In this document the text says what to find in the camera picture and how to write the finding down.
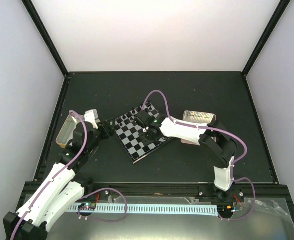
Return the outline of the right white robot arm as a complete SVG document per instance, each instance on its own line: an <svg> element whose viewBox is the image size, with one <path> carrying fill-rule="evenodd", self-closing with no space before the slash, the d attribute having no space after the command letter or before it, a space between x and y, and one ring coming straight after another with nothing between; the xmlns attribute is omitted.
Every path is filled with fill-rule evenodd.
<svg viewBox="0 0 294 240"><path fill-rule="evenodd" d="M142 127L139 137L145 146L161 138L176 138L203 148L206 158L214 168L215 198L225 202L233 195L233 161L237 145L226 130L215 128L221 126L218 121L212 120L208 124L192 123L169 118L164 114L150 116L143 110L134 117L134 121Z"/></svg>

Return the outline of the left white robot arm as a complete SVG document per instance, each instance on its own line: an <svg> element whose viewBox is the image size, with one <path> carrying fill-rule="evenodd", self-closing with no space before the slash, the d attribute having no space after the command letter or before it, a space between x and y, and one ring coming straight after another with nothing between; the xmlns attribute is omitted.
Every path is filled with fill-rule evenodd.
<svg viewBox="0 0 294 240"><path fill-rule="evenodd" d="M8 240L45 240L73 203L94 195L92 180L79 171L96 153L99 143L113 135L113 124L98 120L95 109L85 115L70 110L69 116L75 127L58 162L30 199L3 219Z"/></svg>

